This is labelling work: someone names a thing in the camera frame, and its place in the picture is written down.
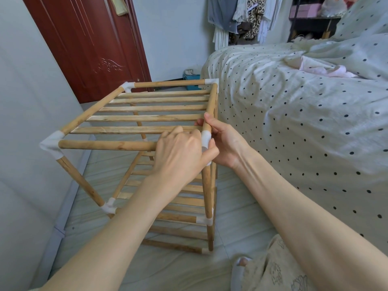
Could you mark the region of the person's left forearm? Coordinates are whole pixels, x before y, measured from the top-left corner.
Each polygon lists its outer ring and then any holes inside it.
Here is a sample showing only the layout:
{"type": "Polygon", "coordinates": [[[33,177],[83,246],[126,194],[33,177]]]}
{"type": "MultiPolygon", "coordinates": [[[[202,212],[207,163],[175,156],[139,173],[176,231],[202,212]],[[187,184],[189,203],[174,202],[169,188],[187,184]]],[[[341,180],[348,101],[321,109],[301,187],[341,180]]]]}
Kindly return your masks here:
{"type": "Polygon", "coordinates": [[[39,291],[118,291],[157,215],[197,175],[147,176],[119,213],[39,291]]]}

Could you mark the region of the yellowish cloth on door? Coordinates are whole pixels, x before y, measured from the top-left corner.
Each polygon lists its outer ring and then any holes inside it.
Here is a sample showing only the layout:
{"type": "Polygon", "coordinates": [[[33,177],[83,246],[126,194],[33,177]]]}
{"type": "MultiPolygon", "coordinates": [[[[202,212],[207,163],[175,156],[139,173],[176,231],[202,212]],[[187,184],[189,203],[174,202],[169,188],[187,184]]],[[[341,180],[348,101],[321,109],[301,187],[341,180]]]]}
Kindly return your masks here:
{"type": "Polygon", "coordinates": [[[111,0],[117,16],[124,16],[129,14],[129,10],[125,0],[111,0]]]}

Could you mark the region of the polka dot quilt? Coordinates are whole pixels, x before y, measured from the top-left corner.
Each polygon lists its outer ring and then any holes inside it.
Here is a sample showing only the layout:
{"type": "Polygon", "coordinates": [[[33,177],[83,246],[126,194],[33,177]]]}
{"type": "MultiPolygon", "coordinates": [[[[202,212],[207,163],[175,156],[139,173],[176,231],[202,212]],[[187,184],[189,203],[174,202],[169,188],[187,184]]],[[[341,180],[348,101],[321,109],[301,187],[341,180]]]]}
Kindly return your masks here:
{"type": "Polygon", "coordinates": [[[388,83],[388,0],[359,0],[330,39],[295,41],[292,47],[299,51],[292,56],[343,65],[360,78],[388,83]]]}

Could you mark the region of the person's right forearm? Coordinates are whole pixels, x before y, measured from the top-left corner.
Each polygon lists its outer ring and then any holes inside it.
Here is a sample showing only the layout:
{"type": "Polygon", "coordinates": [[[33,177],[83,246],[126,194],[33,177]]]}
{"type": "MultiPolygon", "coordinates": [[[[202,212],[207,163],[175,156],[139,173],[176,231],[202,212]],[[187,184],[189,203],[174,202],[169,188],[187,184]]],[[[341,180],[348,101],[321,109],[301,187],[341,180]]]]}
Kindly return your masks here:
{"type": "Polygon", "coordinates": [[[388,257],[292,186],[250,147],[233,169],[321,291],[388,291],[388,257]]]}

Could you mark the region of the beige floral garment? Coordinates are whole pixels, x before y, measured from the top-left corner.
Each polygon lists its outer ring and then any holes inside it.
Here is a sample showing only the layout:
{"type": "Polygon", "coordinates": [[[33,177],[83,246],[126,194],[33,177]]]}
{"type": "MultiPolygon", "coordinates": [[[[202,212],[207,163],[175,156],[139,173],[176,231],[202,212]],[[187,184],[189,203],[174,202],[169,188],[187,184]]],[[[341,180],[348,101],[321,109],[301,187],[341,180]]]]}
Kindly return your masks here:
{"type": "Polygon", "coordinates": [[[276,234],[266,252],[244,267],[241,291],[318,291],[276,234]]]}

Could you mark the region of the grey slipper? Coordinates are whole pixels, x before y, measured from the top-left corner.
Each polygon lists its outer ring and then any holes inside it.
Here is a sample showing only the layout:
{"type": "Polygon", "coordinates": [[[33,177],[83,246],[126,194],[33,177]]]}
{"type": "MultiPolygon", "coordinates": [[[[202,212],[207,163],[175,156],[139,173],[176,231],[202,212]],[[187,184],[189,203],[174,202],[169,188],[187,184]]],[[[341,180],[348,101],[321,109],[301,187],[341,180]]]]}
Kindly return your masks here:
{"type": "Polygon", "coordinates": [[[238,257],[232,265],[230,291],[248,291],[252,277],[253,259],[238,257]]]}

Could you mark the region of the white hanging garment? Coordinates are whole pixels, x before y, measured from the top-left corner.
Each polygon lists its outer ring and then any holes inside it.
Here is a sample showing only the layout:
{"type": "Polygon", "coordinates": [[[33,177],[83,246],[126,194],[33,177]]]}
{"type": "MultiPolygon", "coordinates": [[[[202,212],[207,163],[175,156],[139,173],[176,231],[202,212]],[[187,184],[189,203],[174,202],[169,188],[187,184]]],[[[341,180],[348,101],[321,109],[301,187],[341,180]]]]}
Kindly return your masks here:
{"type": "Polygon", "coordinates": [[[278,18],[282,2],[283,0],[266,0],[257,35],[259,44],[264,44],[268,31],[273,28],[276,19],[278,18]]]}
{"type": "Polygon", "coordinates": [[[214,43],[215,51],[228,47],[229,32],[215,26],[213,43],[214,43]]]}

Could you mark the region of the blue box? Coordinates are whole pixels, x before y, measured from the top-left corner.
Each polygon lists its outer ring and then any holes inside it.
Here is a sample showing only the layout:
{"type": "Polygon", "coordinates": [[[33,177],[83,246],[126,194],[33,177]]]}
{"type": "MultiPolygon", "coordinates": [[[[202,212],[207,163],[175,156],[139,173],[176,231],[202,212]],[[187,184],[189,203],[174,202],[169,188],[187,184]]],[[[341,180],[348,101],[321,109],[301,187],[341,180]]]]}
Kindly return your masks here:
{"type": "MultiPolygon", "coordinates": [[[[199,80],[200,74],[195,74],[195,75],[184,74],[183,79],[184,80],[199,80]]],[[[186,89],[187,89],[187,91],[201,90],[201,88],[198,85],[188,85],[188,86],[186,86],[186,89]]]]}

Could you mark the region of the person's right hand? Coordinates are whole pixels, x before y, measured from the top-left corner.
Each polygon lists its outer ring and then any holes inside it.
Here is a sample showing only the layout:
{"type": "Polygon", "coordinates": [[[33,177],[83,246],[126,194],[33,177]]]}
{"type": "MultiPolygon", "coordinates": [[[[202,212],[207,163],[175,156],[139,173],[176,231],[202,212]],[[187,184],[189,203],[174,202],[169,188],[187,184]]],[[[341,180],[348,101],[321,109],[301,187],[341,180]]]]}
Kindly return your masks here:
{"type": "MultiPolygon", "coordinates": [[[[198,119],[194,125],[203,126],[203,120],[198,119]]],[[[244,151],[249,150],[249,145],[230,124],[225,124],[225,132],[212,136],[215,146],[219,149],[219,155],[213,161],[235,170],[241,163],[244,151]]]]}

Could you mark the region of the red wooden door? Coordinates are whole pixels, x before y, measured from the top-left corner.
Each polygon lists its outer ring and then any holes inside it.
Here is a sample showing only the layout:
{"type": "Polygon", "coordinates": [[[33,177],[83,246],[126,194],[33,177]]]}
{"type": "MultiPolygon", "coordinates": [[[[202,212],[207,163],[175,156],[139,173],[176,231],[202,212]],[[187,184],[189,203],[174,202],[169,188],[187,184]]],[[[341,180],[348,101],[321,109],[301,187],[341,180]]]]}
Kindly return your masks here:
{"type": "Polygon", "coordinates": [[[79,103],[99,101],[124,82],[148,82],[133,0],[23,0],[79,103]]]}

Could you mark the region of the leopard print hanging garment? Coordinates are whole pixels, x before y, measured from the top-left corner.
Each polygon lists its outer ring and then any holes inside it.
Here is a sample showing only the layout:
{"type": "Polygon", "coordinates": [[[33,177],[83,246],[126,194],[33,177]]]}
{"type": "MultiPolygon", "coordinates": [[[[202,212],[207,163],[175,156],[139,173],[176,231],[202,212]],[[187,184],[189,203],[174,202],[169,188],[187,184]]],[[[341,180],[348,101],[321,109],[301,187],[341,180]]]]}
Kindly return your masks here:
{"type": "Polygon", "coordinates": [[[258,37],[259,25],[264,15],[266,0],[237,0],[229,30],[229,45],[240,38],[253,41],[258,37]]]}

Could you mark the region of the wooden slatted shelf rack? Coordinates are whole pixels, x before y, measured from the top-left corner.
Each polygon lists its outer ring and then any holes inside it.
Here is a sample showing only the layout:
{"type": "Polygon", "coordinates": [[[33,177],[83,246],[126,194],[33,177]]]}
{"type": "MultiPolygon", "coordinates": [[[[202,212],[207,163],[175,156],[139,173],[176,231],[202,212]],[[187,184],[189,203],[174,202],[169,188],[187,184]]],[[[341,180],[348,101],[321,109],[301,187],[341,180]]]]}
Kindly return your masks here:
{"type": "MultiPolygon", "coordinates": [[[[173,123],[187,122],[183,130],[201,131],[201,146],[209,148],[212,127],[204,121],[194,126],[203,113],[217,118],[219,79],[183,81],[125,82],[116,90],[84,111],[62,129],[40,143],[61,167],[90,196],[99,208],[113,218],[119,212],[117,200],[129,200],[132,192],[125,187],[138,187],[154,165],[156,142],[147,135],[170,132],[173,123]],[[80,171],[64,155],[64,149],[99,151],[136,151],[129,168],[108,201],[97,193],[80,171]]],[[[217,166],[211,161],[201,174],[190,181],[157,216],[157,220],[206,227],[206,230],[179,229],[152,225],[150,233],[205,240],[207,248],[144,239],[142,244],[205,254],[214,250],[217,166]]]]}

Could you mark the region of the pink box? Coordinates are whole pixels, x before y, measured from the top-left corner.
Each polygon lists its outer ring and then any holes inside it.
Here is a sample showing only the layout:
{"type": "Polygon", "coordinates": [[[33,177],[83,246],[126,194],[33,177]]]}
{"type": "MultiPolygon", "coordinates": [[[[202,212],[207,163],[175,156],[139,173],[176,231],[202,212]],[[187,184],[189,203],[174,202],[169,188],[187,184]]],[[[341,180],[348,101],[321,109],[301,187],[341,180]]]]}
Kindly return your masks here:
{"type": "Polygon", "coordinates": [[[321,10],[321,3],[301,4],[298,7],[297,18],[316,18],[321,10]]]}

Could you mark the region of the person's left hand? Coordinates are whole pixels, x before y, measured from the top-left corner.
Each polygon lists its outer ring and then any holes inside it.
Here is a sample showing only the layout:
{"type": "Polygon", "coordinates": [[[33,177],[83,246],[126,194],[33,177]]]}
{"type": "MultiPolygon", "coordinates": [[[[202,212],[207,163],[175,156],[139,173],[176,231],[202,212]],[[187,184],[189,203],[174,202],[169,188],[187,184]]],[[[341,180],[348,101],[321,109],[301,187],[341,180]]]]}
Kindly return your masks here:
{"type": "Polygon", "coordinates": [[[215,142],[210,139],[208,147],[202,147],[199,130],[185,132],[182,126],[175,127],[163,133],[157,142],[152,175],[168,187],[182,189],[205,168],[196,167],[196,153],[200,148],[204,152],[214,146],[215,142]]]}

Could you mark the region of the bed with polka dot sheet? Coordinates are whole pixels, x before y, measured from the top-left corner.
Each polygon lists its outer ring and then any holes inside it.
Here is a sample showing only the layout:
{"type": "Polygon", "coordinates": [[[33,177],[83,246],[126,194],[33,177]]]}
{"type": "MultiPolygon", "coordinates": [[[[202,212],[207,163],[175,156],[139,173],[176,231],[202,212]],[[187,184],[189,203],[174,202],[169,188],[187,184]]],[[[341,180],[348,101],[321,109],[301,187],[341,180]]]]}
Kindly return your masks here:
{"type": "Polygon", "coordinates": [[[388,83],[289,67],[292,43],[212,53],[218,114],[273,168],[388,255],[388,83]]]}

